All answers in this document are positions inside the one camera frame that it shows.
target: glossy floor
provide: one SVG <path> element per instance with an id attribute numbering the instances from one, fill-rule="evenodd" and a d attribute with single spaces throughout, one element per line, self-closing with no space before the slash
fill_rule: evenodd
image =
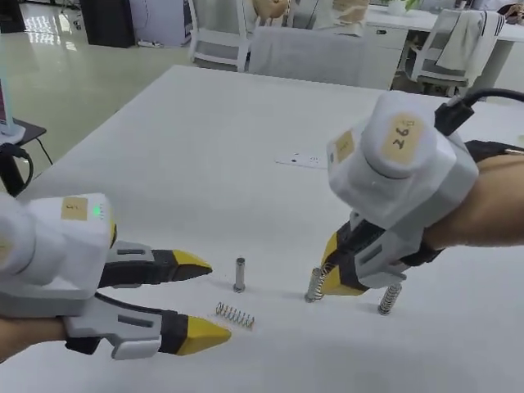
<path id="1" fill-rule="evenodd" d="M 45 127 L 53 160 L 102 124 L 174 64 L 191 65 L 185 47 L 118 49 L 88 45 L 76 13 L 22 5 L 26 33 L 3 34 L 3 54 L 16 118 Z M 49 164 L 37 143 L 27 150 L 36 172 Z M 20 169 L 26 173 L 22 164 Z"/>

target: hand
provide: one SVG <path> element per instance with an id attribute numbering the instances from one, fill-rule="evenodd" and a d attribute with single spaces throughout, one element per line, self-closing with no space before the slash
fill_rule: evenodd
<path id="1" fill-rule="evenodd" d="M 66 339 L 66 330 L 58 318 L 0 319 L 0 362 L 32 345 Z"/>
<path id="2" fill-rule="evenodd" d="M 524 245 L 524 157 L 491 157 L 478 167 L 464 202 L 425 232 L 434 249 Z"/>

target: metal cylinder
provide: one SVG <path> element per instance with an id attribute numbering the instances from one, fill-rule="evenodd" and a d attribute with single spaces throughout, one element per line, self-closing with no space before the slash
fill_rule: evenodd
<path id="1" fill-rule="evenodd" d="M 318 281 L 321 276 L 322 276 L 322 270 L 320 268 L 314 268 L 311 271 L 311 279 L 309 280 L 308 291 L 304 295 L 304 299 L 308 303 L 313 303 L 314 301 L 319 300 L 317 289 L 318 289 Z"/>
<path id="2" fill-rule="evenodd" d="M 246 269 L 246 260 L 242 257 L 237 258 L 236 263 L 236 273 L 235 273 L 235 284 L 233 285 L 233 290 L 236 293 L 244 292 L 246 289 L 246 284 L 244 283 L 244 271 Z"/>
<path id="3" fill-rule="evenodd" d="M 380 315 L 388 315 L 391 312 L 397 297 L 399 297 L 400 291 L 402 291 L 402 284 L 400 283 L 391 285 L 387 288 L 386 293 L 384 294 L 384 297 L 382 297 L 382 301 L 377 308 Z"/>

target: black strap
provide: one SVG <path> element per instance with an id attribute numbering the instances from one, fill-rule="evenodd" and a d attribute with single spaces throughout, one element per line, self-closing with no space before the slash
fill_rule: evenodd
<path id="1" fill-rule="evenodd" d="M 524 151 L 524 148 L 514 145 L 508 145 L 500 142 L 469 141 L 465 143 L 469 154 L 476 163 L 486 158 L 495 156 L 506 156 L 507 150 Z"/>

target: metal spring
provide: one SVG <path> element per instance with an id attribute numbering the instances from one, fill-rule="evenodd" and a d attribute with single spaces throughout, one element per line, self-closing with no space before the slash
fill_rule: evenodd
<path id="1" fill-rule="evenodd" d="M 324 285 L 324 282 L 326 281 L 326 277 L 333 270 L 334 267 L 335 265 L 330 263 L 323 264 L 320 267 L 320 277 L 317 278 L 317 287 L 314 289 L 313 292 L 313 301 L 321 300 L 324 297 L 322 287 Z"/>
<path id="2" fill-rule="evenodd" d="M 255 324 L 255 317 L 246 314 L 239 309 L 226 305 L 221 301 L 216 306 L 216 314 L 246 329 L 252 329 Z"/>
<path id="3" fill-rule="evenodd" d="M 384 297 L 382 297 L 382 301 L 377 308 L 380 315 L 388 315 L 391 312 L 397 297 L 399 297 L 400 291 L 402 291 L 402 284 L 400 283 L 391 285 L 387 288 L 386 293 L 384 294 Z"/>

